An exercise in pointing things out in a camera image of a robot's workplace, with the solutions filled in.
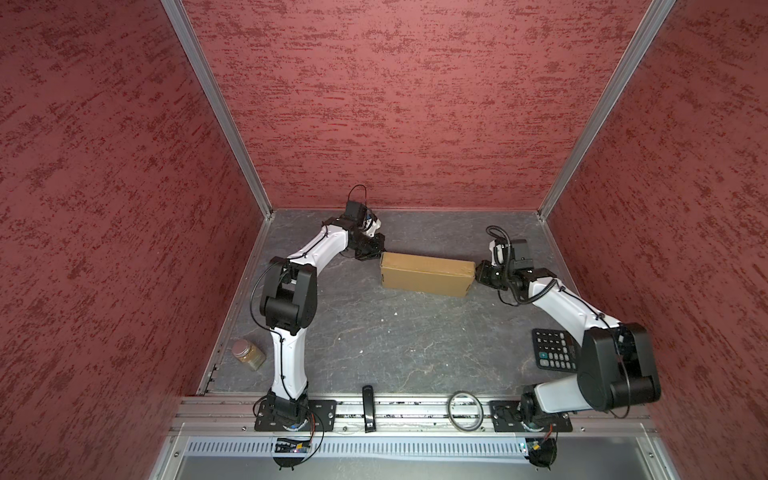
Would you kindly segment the brown cardboard box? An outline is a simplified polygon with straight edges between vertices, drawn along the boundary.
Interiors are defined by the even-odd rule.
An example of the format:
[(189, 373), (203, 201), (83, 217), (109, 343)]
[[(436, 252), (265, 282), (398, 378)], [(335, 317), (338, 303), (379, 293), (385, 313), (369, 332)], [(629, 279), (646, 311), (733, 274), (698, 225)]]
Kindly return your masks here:
[(382, 286), (412, 292), (464, 297), (475, 280), (471, 261), (385, 252)]

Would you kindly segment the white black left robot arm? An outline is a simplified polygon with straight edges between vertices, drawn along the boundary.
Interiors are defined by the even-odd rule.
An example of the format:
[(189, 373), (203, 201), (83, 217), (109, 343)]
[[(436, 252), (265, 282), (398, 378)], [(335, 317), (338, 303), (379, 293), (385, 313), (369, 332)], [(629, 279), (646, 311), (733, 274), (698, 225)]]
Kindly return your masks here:
[(385, 242), (380, 227), (366, 204), (349, 200), (344, 212), (323, 222), (306, 245), (268, 264), (259, 301), (274, 350), (274, 379), (266, 400), (270, 412), (291, 428), (310, 416), (305, 346), (318, 308), (318, 277), (346, 250), (359, 261), (380, 258)]

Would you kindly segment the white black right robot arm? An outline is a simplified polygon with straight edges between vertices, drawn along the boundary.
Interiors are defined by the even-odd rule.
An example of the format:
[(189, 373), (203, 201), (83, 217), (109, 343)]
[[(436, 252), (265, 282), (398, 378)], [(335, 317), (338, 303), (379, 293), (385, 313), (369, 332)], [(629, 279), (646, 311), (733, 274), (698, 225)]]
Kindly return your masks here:
[(650, 333), (638, 323), (605, 314), (570, 290), (553, 272), (536, 268), (525, 240), (494, 233), (491, 258), (475, 280), (512, 294), (513, 307), (535, 306), (552, 317), (578, 346), (576, 371), (524, 389), (516, 419), (531, 429), (562, 413), (611, 412), (660, 399), (662, 388)]

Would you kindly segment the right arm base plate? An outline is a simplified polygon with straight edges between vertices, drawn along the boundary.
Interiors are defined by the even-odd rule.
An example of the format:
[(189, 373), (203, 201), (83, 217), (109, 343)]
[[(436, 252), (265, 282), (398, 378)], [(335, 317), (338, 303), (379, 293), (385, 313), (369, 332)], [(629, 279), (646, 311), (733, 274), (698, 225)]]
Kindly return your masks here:
[(544, 414), (532, 423), (523, 421), (519, 400), (492, 400), (488, 402), (488, 413), (495, 433), (545, 434), (569, 433), (573, 431), (567, 413)]

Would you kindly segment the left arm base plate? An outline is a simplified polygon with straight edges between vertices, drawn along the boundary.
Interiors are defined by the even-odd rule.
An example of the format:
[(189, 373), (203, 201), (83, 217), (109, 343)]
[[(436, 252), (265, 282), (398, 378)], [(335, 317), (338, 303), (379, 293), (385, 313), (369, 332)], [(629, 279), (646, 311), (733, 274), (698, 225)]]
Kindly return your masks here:
[(255, 410), (253, 430), (257, 432), (327, 433), (334, 429), (338, 402), (304, 399), (297, 403), (266, 399)]

